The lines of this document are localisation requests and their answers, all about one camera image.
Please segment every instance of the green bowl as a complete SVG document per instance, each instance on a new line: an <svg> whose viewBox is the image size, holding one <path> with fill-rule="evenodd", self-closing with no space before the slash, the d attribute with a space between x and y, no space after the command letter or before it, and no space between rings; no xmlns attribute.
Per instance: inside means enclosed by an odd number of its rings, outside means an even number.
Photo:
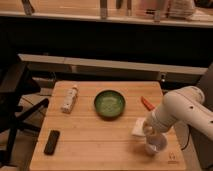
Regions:
<svg viewBox="0 0 213 171"><path fill-rule="evenodd" d="M115 119L120 116L125 107L124 97L117 91L100 92L94 101L96 112L104 119Z"/></svg>

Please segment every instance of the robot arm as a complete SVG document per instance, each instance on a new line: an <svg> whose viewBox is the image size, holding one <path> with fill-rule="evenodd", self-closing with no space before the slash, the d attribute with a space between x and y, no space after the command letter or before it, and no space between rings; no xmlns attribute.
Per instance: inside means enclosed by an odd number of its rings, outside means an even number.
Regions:
<svg viewBox="0 0 213 171"><path fill-rule="evenodd" d="M162 103L148 114L143 124L148 147L160 144L165 148L166 139L162 133L169 131L178 120L191 125L213 141L213 112L202 105L204 100L203 92L193 86L164 95Z"/></svg>

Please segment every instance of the white bottle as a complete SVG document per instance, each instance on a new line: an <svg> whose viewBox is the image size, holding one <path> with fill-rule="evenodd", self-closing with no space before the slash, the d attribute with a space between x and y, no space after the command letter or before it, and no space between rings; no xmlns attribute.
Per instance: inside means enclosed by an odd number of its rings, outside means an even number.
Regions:
<svg viewBox="0 0 213 171"><path fill-rule="evenodd" d="M70 114L70 112L75 104L77 95L78 95L78 88L77 88L77 85L74 85L67 92L67 96L65 97L64 102L61 106L61 112Z"/></svg>

